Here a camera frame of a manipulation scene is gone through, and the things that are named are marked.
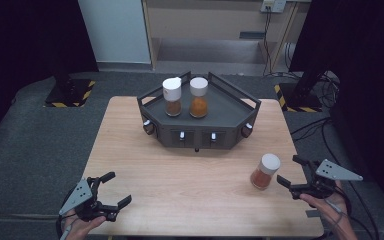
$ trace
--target spice bottle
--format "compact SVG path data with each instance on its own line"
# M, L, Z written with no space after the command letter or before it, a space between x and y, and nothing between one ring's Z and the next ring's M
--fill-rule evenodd
M182 79L168 78L163 82L163 95L166 101L165 112L167 115L174 117L181 113L182 104L180 97L182 96Z
M192 102L189 107L189 113L196 118L201 118L208 113L208 104L205 94L208 89L208 81L202 77L193 78L190 82L192 93Z
M271 153L264 154L257 168L251 174L252 184L260 190L266 189L270 184L273 174L279 167L280 160L276 155Z

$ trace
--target human hand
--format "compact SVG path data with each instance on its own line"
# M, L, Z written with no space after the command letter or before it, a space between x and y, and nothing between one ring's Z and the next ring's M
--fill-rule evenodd
M66 240L83 240L92 229L101 226L106 221L106 218L101 216L85 222L76 215L74 210L68 211L66 216L70 217L67 217L65 220L64 230L71 225L71 230Z
M338 191L342 191L339 181L336 182L336 185ZM328 198L318 199L303 193L300 198L320 211L322 217L327 220L332 231L339 239L357 239L348 219L347 206L343 196L335 192Z

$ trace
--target white wall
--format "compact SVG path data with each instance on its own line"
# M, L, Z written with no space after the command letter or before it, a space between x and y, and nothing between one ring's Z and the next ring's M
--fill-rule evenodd
M150 64L141 0L79 0L97 62Z

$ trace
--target white bottle cap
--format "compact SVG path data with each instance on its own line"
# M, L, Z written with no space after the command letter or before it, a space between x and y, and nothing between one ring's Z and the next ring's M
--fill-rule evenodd
M182 79L179 77L167 78L163 82L163 95L167 101L177 101L182 96Z
M193 78L190 85L191 93L196 97L202 97L207 93L208 81L205 78Z
M258 168L265 174L273 175L280 168L280 159L272 154L264 154Z

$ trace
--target table top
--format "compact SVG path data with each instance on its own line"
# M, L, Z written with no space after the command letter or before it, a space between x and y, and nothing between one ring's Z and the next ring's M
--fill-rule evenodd
M254 131L231 150L165 148L142 129L136 97L113 97L84 177L114 171L99 187L106 205L132 195L117 221L92 234L139 236L320 236L319 218L276 182L260 191L250 176L265 153L281 159L279 174L306 183L279 103L262 100Z

